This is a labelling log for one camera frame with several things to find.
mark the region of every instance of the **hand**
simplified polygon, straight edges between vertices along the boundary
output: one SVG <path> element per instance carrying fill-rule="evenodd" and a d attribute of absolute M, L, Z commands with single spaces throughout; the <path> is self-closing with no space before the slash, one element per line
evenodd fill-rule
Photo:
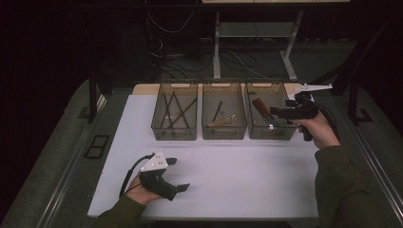
<path fill-rule="evenodd" d="M 320 111 L 313 119 L 290 121 L 305 126 L 314 138 L 315 146 L 319 149 L 332 145 L 340 145 L 340 141 L 337 139 L 335 132 L 332 127 L 329 126 L 328 121 Z"/>
<path fill-rule="evenodd" d="M 137 174 L 137 176 L 134 178 L 134 180 L 130 183 L 128 186 L 129 190 L 125 193 L 125 195 L 132 200 L 137 201 L 138 203 L 142 205 L 147 205 L 149 202 L 152 200 L 157 200 L 161 199 L 162 197 L 146 190 L 143 188 L 142 183 L 140 181 L 140 172 Z"/>

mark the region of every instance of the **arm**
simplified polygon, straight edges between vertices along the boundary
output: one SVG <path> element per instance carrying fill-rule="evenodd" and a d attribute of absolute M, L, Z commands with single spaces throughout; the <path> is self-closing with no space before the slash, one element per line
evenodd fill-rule
<path fill-rule="evenodd" d="M 134 178 L 124 196 L 108 211 L 103 212 L 92 225 L 93 228 L 132 227 L 139 222 L 146 205 L 161 197 L 142 187 L 139 174 Z"/>
<path fill-rule="evenodd" d="M 319 148 L 315 186 L 320 227 L 385 227 L 363 175 L 350 162 L 323 114 L 292 122 L 308 128 Z"/>

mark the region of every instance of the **sleeve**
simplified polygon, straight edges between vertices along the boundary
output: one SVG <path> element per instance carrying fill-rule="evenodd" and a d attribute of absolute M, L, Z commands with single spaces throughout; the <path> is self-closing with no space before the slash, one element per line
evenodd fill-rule
<path fill-rule="evenodd" d="M 320 227 L 386 227 L 363 175 L 350 162 L 344 149 L 330 146 L 317 151 L 315 156 Z"/>
<path fill-rule="evenodd" d="M 133 227 L 140 220 L 144 209 L 144 205 L 127 196 L 122 196 L 110 210 L 97 217 L 92 228 Z"/>

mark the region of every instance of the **white table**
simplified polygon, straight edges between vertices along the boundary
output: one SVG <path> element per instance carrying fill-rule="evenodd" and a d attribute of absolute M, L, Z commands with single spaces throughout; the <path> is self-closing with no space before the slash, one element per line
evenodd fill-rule
<path fill-rule="evenodd" d="M 305 142 L 297 131 L 290 141 L 250 140 L 248 133 L 243 140 L 207 141 L 202 138 L 200 115 L 195 141 L 156 141 L 151 130 L 156 91 L 158 85 L 137 85 L 129 96 L 88 210 L 90 217 L 116 203 L 134 162 L 162 150 L 167 158 L 178 159 L 163 178 L 190 186 L 172 201 L 151 202 L 143 213 L 145 220 L 317 218 L 317 149 L 312 142 Z"/>

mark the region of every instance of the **dark background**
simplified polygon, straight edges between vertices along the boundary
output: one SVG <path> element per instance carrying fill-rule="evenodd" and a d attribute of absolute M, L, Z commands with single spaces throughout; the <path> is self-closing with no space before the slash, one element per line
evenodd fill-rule
<path fill-rule="evenodd" d="M 163 36 L 171 48 L 181 48 L 197 58 L 200 38 L 212 37 L 214 32 L 212 11 L 196 13 L 189 22 L 191 26 L 178 36 L 158 34 L 160 31 L 138 10 L 82 13 L 72 9 L 73 4 L 0 1 L 0 219 L 7 213 L 69 99 L 90 72 L 97 75 L 103 93 L 110 93 L 113 87 L 151 82 L 159 74 L 153 66 L 158 63 L 148 54 L 153 48 L 153 34 Z M 361 48 L 352 54 L 350 62 L 354 65 L 369 38 L 394 11 L 400 10 L 371 46 L 355 76 L 361 78 L 360 84 L 403 132 L 399 107 L 399 90 L 403 86 L 403 13 L 399 5 L 400 1 L 352 0 L 343 8 L 307 9 L 298 40 L 356 40 Z M 169 27 L 170 23 L 177 25 L 176 21 L 186 18 L 188 12 L 178 12 L 174 17 L 168 12 L 156 15 L 160 23 Z M 250 16 L 239 13 L 238 19 L 248 20 Z"/>

